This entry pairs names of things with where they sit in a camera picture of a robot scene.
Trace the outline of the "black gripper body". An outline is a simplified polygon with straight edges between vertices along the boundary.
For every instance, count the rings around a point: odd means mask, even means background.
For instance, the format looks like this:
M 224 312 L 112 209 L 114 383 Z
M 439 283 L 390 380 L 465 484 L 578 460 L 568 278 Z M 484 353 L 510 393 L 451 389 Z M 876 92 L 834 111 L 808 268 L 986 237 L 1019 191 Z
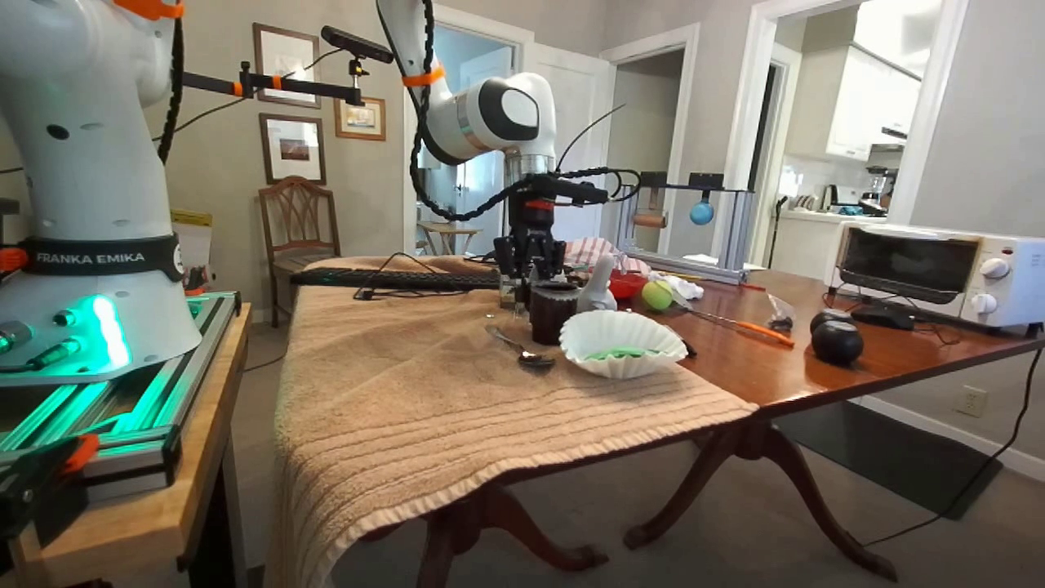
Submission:
M 492 241 L 495 268 L 521 279 L 548 279 L 564 268 L 564 245 L 551 234 L 556 203 L 521 197 L 510 203 L 510 231 Z

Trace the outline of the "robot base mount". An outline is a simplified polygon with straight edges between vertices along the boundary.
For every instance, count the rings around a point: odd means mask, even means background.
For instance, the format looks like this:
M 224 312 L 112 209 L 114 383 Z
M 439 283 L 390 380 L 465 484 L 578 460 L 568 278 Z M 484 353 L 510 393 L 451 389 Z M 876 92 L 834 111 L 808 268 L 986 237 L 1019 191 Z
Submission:
M 27 264 L 0 283 L 9 389 L 108 389 L 182 430 L 204 366 L 166 172 L 143 108 L 166 93 L 180 0 L 0 0 L 0 111 L 28 182 Z

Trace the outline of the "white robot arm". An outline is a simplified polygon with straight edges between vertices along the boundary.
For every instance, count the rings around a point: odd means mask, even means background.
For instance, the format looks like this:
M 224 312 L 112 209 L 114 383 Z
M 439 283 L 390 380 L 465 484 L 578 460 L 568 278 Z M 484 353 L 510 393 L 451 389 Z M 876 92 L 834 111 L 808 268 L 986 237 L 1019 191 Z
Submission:
M 551 237 L 559 129 L 551 86 L 537 72 L 517 72 L 451 92 L 436 54 L 431 0 L 377 0 L 377 8 L 415 104 L 415 148 L 451 167 L 499 149 L 505 156 L 505 187 L 469 214 L 484 214 L 505 200 L 510 234 L 492 241 L 499 270 L 517 283 L 556 278 L 564 245 Z

